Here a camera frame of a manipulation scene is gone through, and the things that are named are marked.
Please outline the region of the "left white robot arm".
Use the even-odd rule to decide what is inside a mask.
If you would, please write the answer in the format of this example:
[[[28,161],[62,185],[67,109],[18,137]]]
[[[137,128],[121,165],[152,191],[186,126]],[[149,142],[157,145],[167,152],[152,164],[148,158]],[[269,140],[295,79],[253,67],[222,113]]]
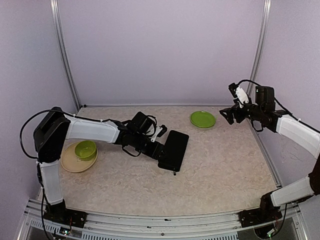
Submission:
[[[123,148],[132,146],[139,154],[156,159],[163,147],[156,139],[167,131],[165,125],[157,125],[154,116],[142,112],[126,121],[89,119],[64,112],[57,106],[45,113],[33,132],[33,139],[49,212],[61,223],[70,218],[59,179],[59,160],[65,140],[102,141]]]

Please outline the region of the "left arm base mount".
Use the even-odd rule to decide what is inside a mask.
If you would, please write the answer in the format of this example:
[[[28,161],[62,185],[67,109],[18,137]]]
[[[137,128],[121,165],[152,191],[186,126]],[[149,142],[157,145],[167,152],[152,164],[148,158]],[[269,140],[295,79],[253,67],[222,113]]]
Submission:
[[[67,208],[64,200],[58,204],[47,203],[43,215],[46,220],[77,228],[84,228],[87,216],[85,211]]]

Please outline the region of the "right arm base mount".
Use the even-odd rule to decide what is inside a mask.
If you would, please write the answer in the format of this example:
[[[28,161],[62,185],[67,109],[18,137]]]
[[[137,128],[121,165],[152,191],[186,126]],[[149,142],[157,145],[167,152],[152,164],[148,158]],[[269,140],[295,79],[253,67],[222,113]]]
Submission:
[[[249,210],[242,210],[238,213],[238,218],[242,228],[272,222],[276,219],[281,219],[282,216],[283,215],[279,207],[272,210],[253,208]]]

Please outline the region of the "black tool pouch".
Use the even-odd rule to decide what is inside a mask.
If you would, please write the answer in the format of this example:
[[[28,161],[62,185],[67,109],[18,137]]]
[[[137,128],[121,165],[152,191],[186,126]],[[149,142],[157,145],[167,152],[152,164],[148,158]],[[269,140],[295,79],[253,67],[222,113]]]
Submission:
[[[161,169],[179,172],[187,149],[189,135],[171,130],[165,141],[157,166]]]

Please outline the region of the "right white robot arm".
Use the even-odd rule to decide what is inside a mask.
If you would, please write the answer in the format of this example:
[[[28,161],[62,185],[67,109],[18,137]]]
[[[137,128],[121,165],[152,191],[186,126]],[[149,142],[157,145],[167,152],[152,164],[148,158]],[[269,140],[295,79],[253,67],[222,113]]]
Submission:
[[[280,206],[309,199],[320,193],[320,132],[294,118],[292,113],[282,108],[276,110],[279,103],[275,91],[270,86],[255,87],[255,101],[241,88],[240,84],[232,83],[228,87],[234,98],[234,105],[220,110],[220,114],[232,125],[248,119],[259,122],[262,129],[284,136],[307,150],[316,163],[308,176],[261,197],[260,206],[256,210],[256,218],[266,222]]]

